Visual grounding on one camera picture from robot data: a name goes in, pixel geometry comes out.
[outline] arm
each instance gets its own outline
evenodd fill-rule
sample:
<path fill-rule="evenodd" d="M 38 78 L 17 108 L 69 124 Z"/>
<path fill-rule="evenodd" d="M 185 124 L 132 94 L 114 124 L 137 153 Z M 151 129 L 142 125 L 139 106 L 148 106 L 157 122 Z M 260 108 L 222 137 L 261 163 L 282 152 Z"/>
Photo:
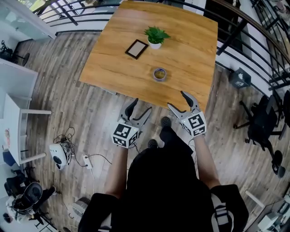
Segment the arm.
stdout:
<path fill-rule="evenodd" d="M 214 164 L 212 154 L 208 149 L 204 136 L 194 137 L 195 151 L 198 163 L 199 179 L 204 182 L 209 189 L 221 185 L 218 180 L 218 172 Z"/>
<path fill-rule="evenodd" d="M 105 194 L 119 199 L 126 189 L 128 149 L 120 146 L 118 149 L 107 174 Z"/>

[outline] person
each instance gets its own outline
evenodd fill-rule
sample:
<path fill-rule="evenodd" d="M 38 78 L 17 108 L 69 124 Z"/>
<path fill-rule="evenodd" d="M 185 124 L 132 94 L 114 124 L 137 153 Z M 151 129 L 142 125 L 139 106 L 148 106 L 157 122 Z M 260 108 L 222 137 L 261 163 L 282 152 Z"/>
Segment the person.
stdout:
<path fill-rule="evenodd" d="M 13 208 L 15 198 L 10 196 L 6 201 L 7 212 L 3 214 L 3 218 L 7 223 L 11 223 L 13 220 L 17 221 L 18 223 L 25 223 L 30 220 L 37 220 L 39 218 L 39 213 L 37 212 L 39 207 L 50 198 L 52 195 L 56 195 L 56 187 L 52 186 L 49 189 L 45 189 L 42 192 L 42 195 L 37 203 L 32 206 L 32 210 L 34 212 L 33 215 L 30 214 L 23 214 L 16 211 Z"/>
<path fill-rule="evenodd" d="M 95 193 L 79 223 L 79 232 L 96 232 L 111 214 L 111 231 L 233 231 L 241 232 L 248 210 L 236 185 L 221 185 L 204 135 L 194 137 L 193 151 L 161 120 L 163 148 L 150 140 L 133 160 L 127 177 L 128 149 L 120 147 L 109 168 L 105 194 Z M 219 215 L 212 194 L 226 206 Z M 215 227 L 226 216 L 228 223 Z"/>

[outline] wooden floor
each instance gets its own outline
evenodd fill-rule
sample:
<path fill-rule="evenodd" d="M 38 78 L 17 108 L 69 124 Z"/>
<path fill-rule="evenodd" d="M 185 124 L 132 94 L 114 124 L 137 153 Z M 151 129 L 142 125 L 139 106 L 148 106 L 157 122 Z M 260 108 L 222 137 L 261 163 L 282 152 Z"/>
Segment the wooden floor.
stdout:
<path fill-rule="evenodd" d="M 68 206 L 80 197 L 90 198 L 93 194 L 92 174 L 80 167 L 75 158 L 63 171 L 57 170 L 48 149 L 53 139 L 63 134 L 70 126 L 75 128 L 73 143 L 76 147 L 76 158 L 83 164 L 82 154 L 102 154 L 112 160 L 115 146 L 111 142 L 110 129 L 116 121 L 119 111 L 129 97 L 106 91 L 78 81 L 84 63 L 97 41 L 99 33 L 63 33 L 50 41 L 28 41 L 19 47 L 19 54 L 30 52 L 27 68 L 39 73 L 33 100 L 30 108 L 52 110 L 50 116 L 29 117 L 27 128 L 27 146 L 32 154 L 46 152 L 45 158 L 32 162 L 35 166 L 35 177 L 43 187 L 55 185 L 63 193 L 63 201 Z M 238 102 L 243 100 L 248 106 L 258 102 L 261 95 L 253 88 L 234 89 L 227 81 L 228 73 L 216 67 L 211 96 L 206 109 L 208 132 L 206 140 L 213 154 L 222 184 L 237 184 L 249 212 L 249 224 L 259 212 L 259 207 L 245 195 L 249 190 L 264 203 L 272 203 L 284 193 L 289 180 L 290 130 L 286 137 L 278 141 L 272 137 L 274 150 L 284 154 L 283 165 L 287 172 L 283 179 L 278 179 L 271 169 L 269 152 L 260 147 L 244 143 L 247 128 L 233 130 L 235 122 L 245 121 L 245 112 Z M 135 112 L 140 115 L 149 103 L 138 102 Z M 178 125 L 176 118 L 169 110 L 153 107 L 152 117 L 144 133 L 138 140 L 139 150 L 146 148 L 149 139 L 157 139 L 161 130 L 161 117 L 169 115 L 173 128 L 188 143 L 188 134 Z M 129 151 L 128 167 L 136 156 L 136 150 Z M 110 164 L 101 156 L 91 157 L 95 177 L 95 192 L 103 192 L 106 174 Z M 53 223 L 58 229 L 66 225 L 77 226 L 70 219 L 62 203 L 62 195 L 52 196 L 46 205 Z"/>

